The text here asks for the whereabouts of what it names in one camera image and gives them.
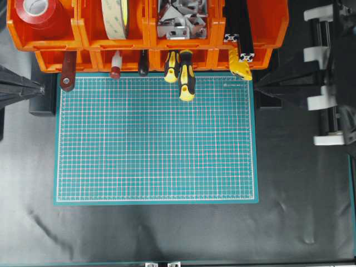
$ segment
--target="yellow and black screwdriver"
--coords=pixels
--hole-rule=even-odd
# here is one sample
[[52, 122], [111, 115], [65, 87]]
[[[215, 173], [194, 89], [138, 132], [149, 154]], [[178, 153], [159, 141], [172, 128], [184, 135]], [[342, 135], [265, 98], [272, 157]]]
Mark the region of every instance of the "yellow and black screwdriver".
[[178, 79], [179, 98], [183, 101], [192, 101], [195, 96], [195, 76], [192, 64], [193, 52], [183, 50], [180, 52], [181, 70]]
[[178, 80], [180, 59], [178, 51], [169, 51], [165, 62], [165, 81], [174, 83]]

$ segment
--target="screwdriver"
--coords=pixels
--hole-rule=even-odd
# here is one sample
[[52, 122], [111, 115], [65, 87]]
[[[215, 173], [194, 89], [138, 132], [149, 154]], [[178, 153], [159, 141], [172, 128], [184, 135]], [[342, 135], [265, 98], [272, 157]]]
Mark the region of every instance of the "screwdriver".
[[169, 51], [165, 62], [165, 81], [174, 83], [178, 80], [180, 59], [178, 51]]
[[192, 65], [193, 52], [183, 50], [180, 52], [181, 70], [179, 76], [179, 98], [183, 101], [192, 101], [195, 96], [195, 76]]
[[139, 60], [139, 75], [141, 77], [146, 77], [149, 74], [150, 62], [149, 62], [149, 51], [141, 50], [140, 51], [140, 60]]

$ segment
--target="orange storage bin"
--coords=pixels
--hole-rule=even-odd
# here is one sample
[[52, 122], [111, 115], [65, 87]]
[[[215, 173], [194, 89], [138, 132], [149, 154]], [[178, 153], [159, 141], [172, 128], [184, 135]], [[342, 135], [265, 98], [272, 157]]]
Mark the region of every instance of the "orange storage bin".
[[208, 0], [207, 37], [206, 39], [167, 40], [158, 38], [158, 0], [149, 0], [150, 47], [154, 50], [169, 49], [213, 49], [216, 47], [219, 32], [219, 0]]
[[[164, 65], [169, 50], [154, 51], [153, 61], [154, 69], [164, 71]], [[210, 50], [192, 50], [193, 52], [193, 69], [195, 71], [211, 70], [214, 66], [214, 49]]]
[[[41, 71], [48, 73], [62, 72], [65, 51], [37, 51], [35, 52]], [[97, 72], [97, 61], [94, 52], [77, 51], [78, 72]]]
[[[98, 70], [101, 72], [111, 71], [111, 60], [116, 50], [101, 50], [94, 52], [98, 62]], [[122, 68], [121, 71], [137, 71], [140, 59], [140, 50], [122, 50]], [[149, 52], [150, 71], [154, 70], [153, 60]]]
[[[237, 43], [224, 42], [226, 18], [223, 16], [225, 0], [219, 0], [220, 30], [217, 38], [214, 70], [229, 68], [228, 49]], [[268, 68], [273, 49], [283, 44], [289, 24], [288, 0], [248, 0], [255, 58], [252, 70]]]
[[100, 0], [78, 0], [78, 26], [88, 50], [129, 50], [149, 47], [149, 0], [130, 0], [128, 39], [107, 38]]
[[22, 21], [15, 10], [15, 0], [7, 1], [7, 27], [17, 49], [37, 50], [76, 50], [82, 47], [77, 25], [77, 0], [60, 0], [71, 19], [71, 29], [67, 34], [55, 39], [44, 39]]
[[[251, 70], [263, 70], [268, 68], [272, 55], [272, 48], [255, 48], [255, 58], [249, 63]], [[215, 49], [213, 55], [213, 70], [229, 70], [229, 49]]]

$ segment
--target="tape roll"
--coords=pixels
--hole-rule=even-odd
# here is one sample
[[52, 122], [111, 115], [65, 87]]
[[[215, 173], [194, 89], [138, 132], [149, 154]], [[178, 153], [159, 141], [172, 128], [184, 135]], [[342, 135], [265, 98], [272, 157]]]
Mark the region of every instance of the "tape roll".
[[15, 9], [44, 38], [63, 37], [70, 29], [71, 20], [59, 0], [16, 0]]
[[128, 35], [128, 0], [101, 0], [107, 37], [126, 39]]

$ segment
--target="cutting mat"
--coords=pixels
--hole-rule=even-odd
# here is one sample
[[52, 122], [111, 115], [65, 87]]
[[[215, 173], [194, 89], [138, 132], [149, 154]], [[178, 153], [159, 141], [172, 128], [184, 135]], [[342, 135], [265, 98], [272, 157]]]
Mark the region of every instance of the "cutting mat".
[[258, 202], [252, 83], [196, 75], [192, 102], [161, 73], [58, 88], [55, 204]]

